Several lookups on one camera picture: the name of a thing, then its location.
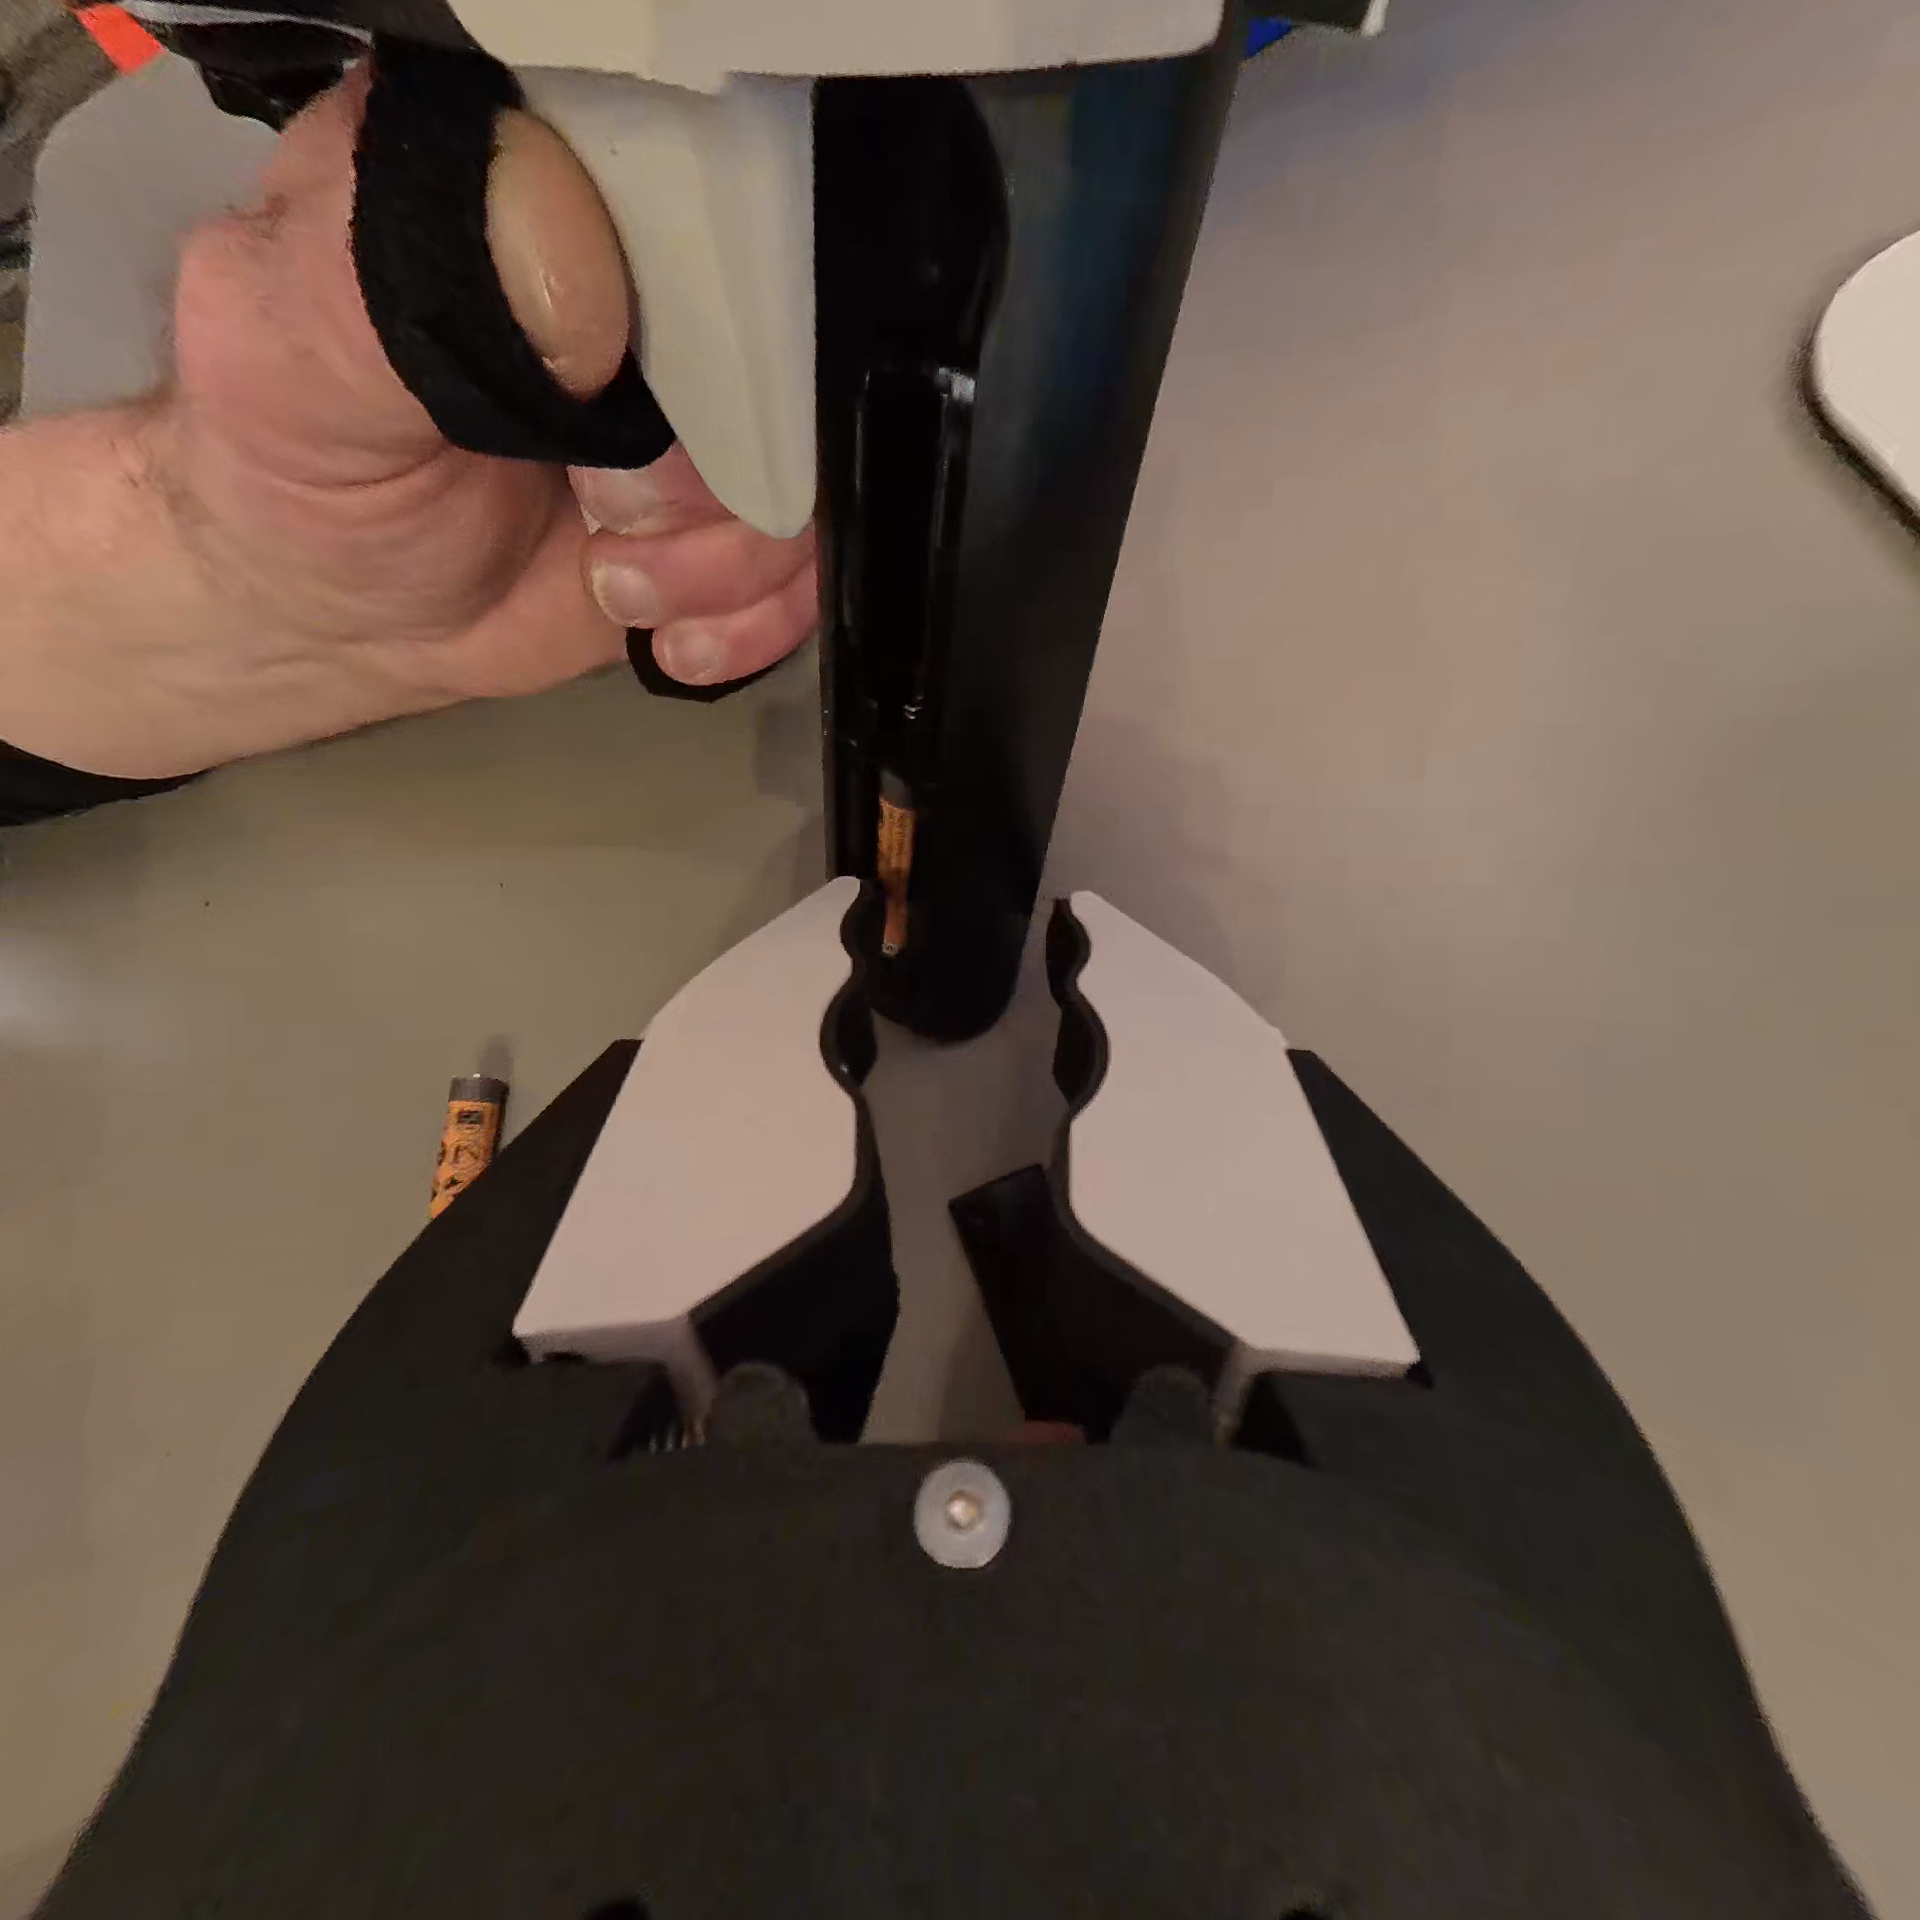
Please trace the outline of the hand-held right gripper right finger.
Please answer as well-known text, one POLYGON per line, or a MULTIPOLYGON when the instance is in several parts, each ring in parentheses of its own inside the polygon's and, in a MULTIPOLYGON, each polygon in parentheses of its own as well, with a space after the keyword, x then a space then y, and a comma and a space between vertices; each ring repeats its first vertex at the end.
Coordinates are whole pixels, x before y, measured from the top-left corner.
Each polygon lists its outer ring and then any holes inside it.
POLYGON ((1047 919, 1064 1121, 1018 1394, 1112 1433, 1180 1370, 1234 1435, 1259 1382, 1418 1383, 1423 1352, 1282 1031, 1105 896, 1047 919))

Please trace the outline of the white metal document stand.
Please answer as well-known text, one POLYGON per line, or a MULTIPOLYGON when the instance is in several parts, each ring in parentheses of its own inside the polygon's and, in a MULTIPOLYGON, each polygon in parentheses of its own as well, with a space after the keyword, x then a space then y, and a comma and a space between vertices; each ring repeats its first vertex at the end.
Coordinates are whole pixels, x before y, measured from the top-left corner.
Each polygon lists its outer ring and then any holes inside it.
POLYGON ((1918 234, 1872 254, 1818 315, 1804 391, 1827 444, 1918 532, 1918 234))

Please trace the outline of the orange battery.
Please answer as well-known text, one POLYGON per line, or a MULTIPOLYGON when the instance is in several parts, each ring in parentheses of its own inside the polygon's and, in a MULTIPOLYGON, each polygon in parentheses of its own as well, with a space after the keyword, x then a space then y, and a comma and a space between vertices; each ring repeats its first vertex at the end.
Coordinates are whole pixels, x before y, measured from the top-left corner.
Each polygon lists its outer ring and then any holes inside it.
POLYGON ((899 960, 907 948, 913 873, 919 834, 919 803, 907 782, 883 770, 878 780, 875 883, 883 898, 880 959, 899 960))
POLYGON ((490 1072, 448 1083, 427 1218, 439 1218, 494 1164, 510 1092, 510 1083, 490 1072))

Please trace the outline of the black remote control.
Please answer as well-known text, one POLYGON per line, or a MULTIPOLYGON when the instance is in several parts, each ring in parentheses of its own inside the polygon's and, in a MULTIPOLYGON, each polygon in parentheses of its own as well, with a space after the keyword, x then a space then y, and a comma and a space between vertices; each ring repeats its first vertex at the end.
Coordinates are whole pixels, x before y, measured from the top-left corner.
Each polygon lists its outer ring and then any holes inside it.
POLYGON ((827 851, 907 782, 927 1040, 1018 986, 1241 46, 811 89, 827 851))

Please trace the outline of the person's left forearm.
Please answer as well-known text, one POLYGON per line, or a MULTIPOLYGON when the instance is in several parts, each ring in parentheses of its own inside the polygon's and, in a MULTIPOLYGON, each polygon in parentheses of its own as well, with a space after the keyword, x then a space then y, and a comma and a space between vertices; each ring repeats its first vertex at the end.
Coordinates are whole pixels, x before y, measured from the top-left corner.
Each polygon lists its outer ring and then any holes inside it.
POLYGON ((202 580, 154 476, 145 404, 15 423, 2 442, 2 826, 193 785, 178 665, 202 580))

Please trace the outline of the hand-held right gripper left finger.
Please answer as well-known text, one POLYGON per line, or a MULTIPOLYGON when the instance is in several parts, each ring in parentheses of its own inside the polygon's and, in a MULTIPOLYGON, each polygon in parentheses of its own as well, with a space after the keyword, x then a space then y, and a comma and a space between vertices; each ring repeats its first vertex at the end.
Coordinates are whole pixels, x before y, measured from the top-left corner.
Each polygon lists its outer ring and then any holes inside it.
POLYGON ((649 1362, 687 1424, 761 1362, 824 1441, 863 1438, 900 1305, 865 1096, 878 919, 827 880, 649 1022, 513 1324, 531 1360, 649 1362))

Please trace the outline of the person's left hand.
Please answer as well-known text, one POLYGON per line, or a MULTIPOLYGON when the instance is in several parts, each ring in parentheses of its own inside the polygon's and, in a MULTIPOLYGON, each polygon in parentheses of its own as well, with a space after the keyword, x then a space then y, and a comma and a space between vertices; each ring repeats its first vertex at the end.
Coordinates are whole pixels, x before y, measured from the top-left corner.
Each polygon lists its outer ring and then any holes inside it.
POLYGON ((168 393, 108 416, 105 554, 62 592, 47 708, 8 739, 92 776, 193 777, 625 665, 707 691, 819 619, 814 535, 727 513, 680 448, 641 471, 447 444, 378 344, 351 252, 370 64, 282 136, 255 209, 198 230, 168 393))

